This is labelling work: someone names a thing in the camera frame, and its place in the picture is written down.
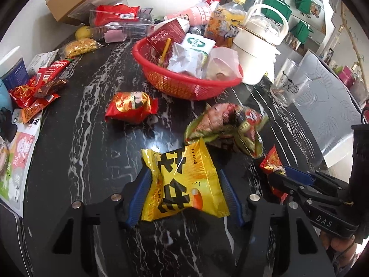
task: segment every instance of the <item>red snack bag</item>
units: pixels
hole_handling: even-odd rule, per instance
[[[54,61],[48,68],[40,68],[36,76],[36,89],[45,85],[47,82],[55,79],[59,73],[64,70],[70,63],[72,59],[60,59]]]
[[[59,98],[58,94],[51,94],[45,98],[38,98],[36,101],[28,108],[23,108],[21,110],[23,123],[27,123],[36,114],[38,114],[42,109],[48,106],[55,99]]]
[[[116,119],[131,124],[141,123],[149,114],[158,111],[158,100],[152,99],[147,93],[136,91],[116,93],[105,113],[105,121]]]
[[[278,170],[279,167],[282,166],[282,163],[280,162],[276,146],[273,146],[263,162],[260,164],[260,168],[263,170],[265,174],[270,174]],[[280,201],[283,203],[283,201],[287,198],[287,194],[284,192],[281,192],[280,190],[271,187],[272,193],[280,199]]]
[[[28,85],[17,86],[16,88],[9,90],[9,95],[13,98],[15,103],[20,108],[29,107],[36,100],[33,96],[36,88]]]
[[[178,20],[173,20],[151,33],[147,37],[147,41],[156,50],[156,52],[161,55],[163,53],[165,44],[167,43],[167,39],[171,38],[172,41],[167,52],[167,56],[170,58],[172,56],[173,43],[181,44],[185,38],[185,35],[186,34]]]
[[[129,7],[124,4],[119,5],[100,5],[96,8],[95,27],[104,26],[111,22],[137,22],[137,13],[140,6]]]

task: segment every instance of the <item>pink packaging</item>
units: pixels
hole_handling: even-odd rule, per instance
[[[166,21],[179,16],[182,19],[188,20],[190,26],[204,25],[208,23],[212,12],[218,5],[219,2],[215,1],[211,5],[195,6],[180,13],[164,16],[164,20]]]

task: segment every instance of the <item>cup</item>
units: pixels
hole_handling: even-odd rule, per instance
[[[278,103],[288,107],[293,102],[296,103],[296,99],[309,87],[310,82],[311,79],[302,70],[299,70],[299,65],[287,58],[272,84],[270,92]]]

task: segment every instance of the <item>plastic bottle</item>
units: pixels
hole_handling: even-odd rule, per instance
[[[237,27],[241,26],[246,18],[242,6],[245,2],[246,0],[233,0],[218,6],[211,14],[204,37],[214,40],[218,47],[230,48],[238,33]]]

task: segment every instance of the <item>table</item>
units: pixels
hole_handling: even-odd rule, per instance
[[[131,55],[133,44],[102,47],[74,60],[63,73],[69,85],[44,115],[27,179],[23,230],[31,263],[73,201],[96,203],[120,192],[140,171],[142,148],[167,152],[181,147],[186,126],[205,109],[205,101],[172,98],[148,84]],[[228,88],[207,102],[233,102],[265,111],[269,116],[261,131],[265,151],[276,145],[283,164],[302,171],[323,169],[322,154],[302,116],[294,105],[276,104],[269,87],[264,78],[257,86]],[[145,91],[159,98],[158,115],[138,126],[105,123],[106,107],[118,91]],[[225,171],[238,178],[242,199],[266,190],[258,177],[260,161],[241,153],[226,160]],[[95,254],[104,276],[104,256],[95,231]],[[227,218],[191,209],[140,222],[128,241],[140,276],[230,276],[243,243],[243,233]]]

